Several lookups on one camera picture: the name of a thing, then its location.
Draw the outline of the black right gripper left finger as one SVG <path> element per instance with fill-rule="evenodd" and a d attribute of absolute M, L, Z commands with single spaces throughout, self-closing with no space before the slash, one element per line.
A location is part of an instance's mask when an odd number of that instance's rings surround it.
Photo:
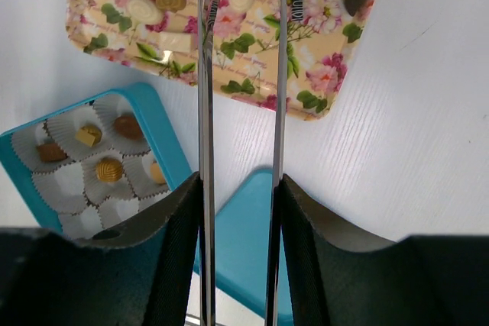
<path fill-rule="evenodd" d="M 3 325 L 182 325 L 201 185 L 174 192 L 90 240 L 1 230 Z"/>

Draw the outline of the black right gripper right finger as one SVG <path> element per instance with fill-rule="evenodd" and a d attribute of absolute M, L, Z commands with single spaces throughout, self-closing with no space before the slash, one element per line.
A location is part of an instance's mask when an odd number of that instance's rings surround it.
<path fill-rule="evenodd" d="M 488 239 L 366 231 L 289 176 L 282 233 L 296 325 L 486 325 Z"/>

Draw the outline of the round caramel chocolate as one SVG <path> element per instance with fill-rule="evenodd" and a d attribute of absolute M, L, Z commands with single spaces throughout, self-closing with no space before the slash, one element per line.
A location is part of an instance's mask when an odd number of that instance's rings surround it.
<path fill-rule="evenodd" d="M 158 185 L 163 185 L 167 183 L 163 171 L 161 170 L 160 166 L 156 161 L 154 161 L 150 165 L 150 177 Z"/>

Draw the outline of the teal box lid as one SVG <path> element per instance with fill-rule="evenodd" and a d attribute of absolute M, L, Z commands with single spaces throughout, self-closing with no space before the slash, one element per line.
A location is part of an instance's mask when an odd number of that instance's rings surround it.
<path fill-rule="evenodd" d="M 265 316 L 272 170 L 256 169 L 215 216 L 216 288 Z"/>

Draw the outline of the ridged caramel chocolate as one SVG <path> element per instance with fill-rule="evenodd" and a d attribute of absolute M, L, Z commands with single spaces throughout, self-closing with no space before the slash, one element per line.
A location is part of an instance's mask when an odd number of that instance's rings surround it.
<path fill-rule="evenodd" d="M 119 181 L 124 174 L 121 162 L 115 158 L 102 158 L 96 164 L 96 177 L 99 181 L 113 183 Z"/>

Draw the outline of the round brown chocolate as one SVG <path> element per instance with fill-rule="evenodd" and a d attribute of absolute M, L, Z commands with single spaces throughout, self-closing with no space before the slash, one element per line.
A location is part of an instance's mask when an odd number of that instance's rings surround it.
<path fill-rule="evenodd" d="M 123 138 L 128 140 L 141 140 L 144 134 L 134 115 L 122 115 L 114 120 L 115 131 Z"/>

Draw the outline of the brown rectangular chocolate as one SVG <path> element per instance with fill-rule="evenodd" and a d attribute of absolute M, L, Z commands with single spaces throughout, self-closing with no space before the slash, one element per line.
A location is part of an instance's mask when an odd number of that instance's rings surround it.
<path fill-rule="evenodd" d="M 67 158 L 67 154 L 55 142 L 37 145 L 36 150 L 43 163 L 60 162 Z"/>

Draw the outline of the metal tongs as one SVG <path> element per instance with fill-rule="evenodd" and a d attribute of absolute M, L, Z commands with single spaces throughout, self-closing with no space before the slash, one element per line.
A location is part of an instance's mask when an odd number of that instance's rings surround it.
<path fill-rule="evenodd" d="M 213 141 L 213 28 L 219 0 L 198 0 L 199 178 L 202 219 L 199 225 L 200 323 L 215 324 L 215 180 Z M 276 325 L 280 269 L 280 183 L 283 178 L 284 128 L 287 112 L 287 0 L 280 4 L 280 38 L 275 109 L 273 185 L 267 254 L 266 325 Z"/>

